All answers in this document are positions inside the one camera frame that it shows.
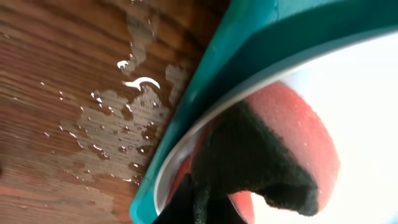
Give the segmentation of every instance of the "teal container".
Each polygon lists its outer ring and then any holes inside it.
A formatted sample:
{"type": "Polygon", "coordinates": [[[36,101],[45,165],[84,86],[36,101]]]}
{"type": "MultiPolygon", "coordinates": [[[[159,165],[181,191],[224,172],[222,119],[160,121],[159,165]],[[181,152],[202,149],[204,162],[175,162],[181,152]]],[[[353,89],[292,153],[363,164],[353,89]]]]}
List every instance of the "teal container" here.
{"type": "Polygon", "coordinates": [[[215,100],[271,65],[283,70],[397,24],[396,0],[231,0],[132,201],[134,223],[156,219],[154,183],[159,169],[215,100]],[[314,50],[299,54],[308,49],[314,50]],[[286,58],[289,63],[278,63],[286,58]]]}

